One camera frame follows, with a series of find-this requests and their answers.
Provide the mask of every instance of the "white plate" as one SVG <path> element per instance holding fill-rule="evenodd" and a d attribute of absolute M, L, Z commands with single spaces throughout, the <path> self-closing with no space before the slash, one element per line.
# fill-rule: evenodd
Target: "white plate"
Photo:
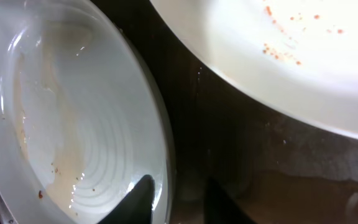
<path fill-rule="evenodd" d="M 358 1 L 151 1 L 175 35 L 240 91 L 358 138 Z"/>
<path fill-rule="evenodd" d="M 0 194 L 18 223 L 96 223 L 145 174 L 168 222 L 170 133 L 144 72 L 89 1 L 0 0 Z"/>

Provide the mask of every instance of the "food residue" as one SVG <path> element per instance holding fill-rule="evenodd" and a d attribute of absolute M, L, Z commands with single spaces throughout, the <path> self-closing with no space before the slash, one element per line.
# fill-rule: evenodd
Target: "food residue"
<path fill-rule="evenodd" d="M 29 158 L 27 152 L 27 142 L 24 132 L 24 121 L 25 113 L 22 103 L 22 85 L 21 85 L 21 75 L 23 71 L 24 64 L 24 54 L 21 53 L 20 57 L 17 59 L 15 74 L 13 77 L 13 100 L 14 100 L 14 127 L 16 128 L 16 138 L 19 141 L 19 146 L 22 151 L 22 155 L 25 159 Z"/>
<path fill-rule="evenodd" d="M 272 15 L 272 12 L 271 12 L 271 10 L 270 10 L 270 7 L 269 6 L 266 6 L 266 11 L 267 11 L 267 14 L 268 15 Z"/>

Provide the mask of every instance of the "white bowl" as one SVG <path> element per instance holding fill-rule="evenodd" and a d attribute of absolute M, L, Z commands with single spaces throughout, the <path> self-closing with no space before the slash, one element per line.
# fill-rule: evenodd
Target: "white bowl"
<path fill-rule="evenodd" d="M 145 174 L 153 223 L 169 221 L 170 133 L 149 82 L 88 0 L 0 0 L 0 194 L 18 223 L 96 223 Z"/>
<path fill-rule="evenodd" d="M 240 91 L 358 139 L 358 1 L 151 2 L 186 47 Z"/>

